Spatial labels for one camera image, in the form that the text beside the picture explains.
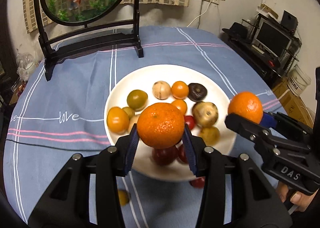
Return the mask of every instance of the plate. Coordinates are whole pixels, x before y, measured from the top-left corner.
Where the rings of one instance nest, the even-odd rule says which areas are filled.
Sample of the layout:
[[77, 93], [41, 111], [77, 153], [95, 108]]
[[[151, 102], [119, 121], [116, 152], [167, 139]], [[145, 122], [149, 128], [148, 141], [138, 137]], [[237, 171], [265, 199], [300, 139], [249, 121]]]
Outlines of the plate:
[[[147, 106], [156, 102], [171, 103], [175, 100], [173, 96], [166, 100], [158, 100], [153, 96], [152, 86], [156, 81], [160, 80], [166, 81], [170, 86], [172, 86], [176, 81], [183, 81], [187, 85], [190, 83], [200, 83], [207, 88], [208, 94], [204, 99], [204, 102], [213, 102], [217, 106], [219, 112], [219, 118], [215, 126], [220, 130], [221, 137], [214, 148], [222, 154], [228, 155], [232, 150], [236, 139], [236, 133], [227, 129], [224, 123], [228, 111], [228, 105], [230, 103], [229, 98], [223, 90], [207, 76], [190, 68], [177, 65], [153, 65], [143, 67], [128, 74], [116, 84], [111, 91], [104, 108], [104, 127], [110, 143], [114, 145], [118, 138], [123, 135], [114, 134], [109, 131], [106, 121], [108, 111], [114, 106], [121, 108], [128, 106], [127, 96], [132, 90], [140, 89], [148, 94]], [[195, 102], [188, 98], [186, 98], [185, 101], [188, 106], [186, 115], [191, 115], [191, 109]], [[198, 135], [199, 131], [200, 129], [195, 127], [191, 133], [193, 135]], [[158, 166], [151, 157], [151, 151], [152, 148], [145, 145], [140, 140], [132, 168], [146, 176], [158, 180], [180, 182], [195, 179], [195, 176], [190, 171], [188, 164], [182, 164], [178, 160], [175, 160], [168, 166]]]

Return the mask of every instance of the black desk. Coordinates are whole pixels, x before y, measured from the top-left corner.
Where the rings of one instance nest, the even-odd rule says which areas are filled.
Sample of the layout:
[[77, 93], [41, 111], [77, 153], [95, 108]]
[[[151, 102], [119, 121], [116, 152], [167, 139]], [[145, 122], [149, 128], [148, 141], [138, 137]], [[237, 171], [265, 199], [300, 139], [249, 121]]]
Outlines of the black desk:
[[271, 89], [285, 75], [283, 69], [272, 67], [268, 55], [260, 54], [252, 47], [252, 44], [238, 41], [232, 37], [229, 37], [227, 44], [259, 74]]

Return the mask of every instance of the orange fruit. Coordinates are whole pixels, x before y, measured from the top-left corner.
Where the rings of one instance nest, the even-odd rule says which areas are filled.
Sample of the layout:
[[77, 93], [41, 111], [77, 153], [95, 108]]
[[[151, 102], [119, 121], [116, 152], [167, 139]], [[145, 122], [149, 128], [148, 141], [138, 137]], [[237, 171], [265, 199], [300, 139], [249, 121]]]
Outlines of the orange fruit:
[[137, 131], [140, 139], [152, 148], [172, 147], [182, 138], [183, 114], [170, 103], [154, 103], [140, 114]]
[[183, 115], [186, 114], [188, 107], [187, 107], [187, 103], [184, 100], [177, 99], [177, 100], [174, 100], [171, 104], [177, 107], [182, 112]]
[[108, 111], [107, 125], [110, 131], [123, 134], [129, 127], [129, 116], [120, 107], [112, 107]]
[[257, 96], [250, 92], [242, 92], [232, 98], [228, 107], [228, 114], [230, 113], [259, 124], [263, 116], [263, 108]]
[[177, 81], [171, 86], [171, 93], [177, 99], [185, 99], [189, 94], [189, 87], [185, 82]]

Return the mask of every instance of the black hat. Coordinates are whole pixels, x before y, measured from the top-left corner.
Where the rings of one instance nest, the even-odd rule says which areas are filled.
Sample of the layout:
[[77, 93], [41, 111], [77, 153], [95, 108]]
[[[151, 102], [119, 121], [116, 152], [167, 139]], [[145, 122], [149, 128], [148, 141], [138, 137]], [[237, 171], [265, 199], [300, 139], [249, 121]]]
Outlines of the black hat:
[[240, 24], [240, 23], [237, 23], [237, 22], [234, 22], [231, 26], [230, 29], [222, 29], [224, 32], [226, 32], [229, 36], [237, 39], [237, 40], [240, 40], [240, 41], [243, 41], [243, 42], [247, 42], [247, 43], [250, 43], [251, 41], [247, 38], [247, 35], [248, 35], [248, 29]]

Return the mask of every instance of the monitor screen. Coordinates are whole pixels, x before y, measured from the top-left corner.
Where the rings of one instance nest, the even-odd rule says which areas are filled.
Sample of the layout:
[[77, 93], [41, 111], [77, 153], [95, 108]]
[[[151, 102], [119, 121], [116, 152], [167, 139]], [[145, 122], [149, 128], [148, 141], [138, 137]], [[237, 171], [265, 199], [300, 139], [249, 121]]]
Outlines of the monitor screen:
[[283, 50], [290, 42], [288, 37], [265, 22], [263, 22], [256, 39], [278, 57], [282, 55]]

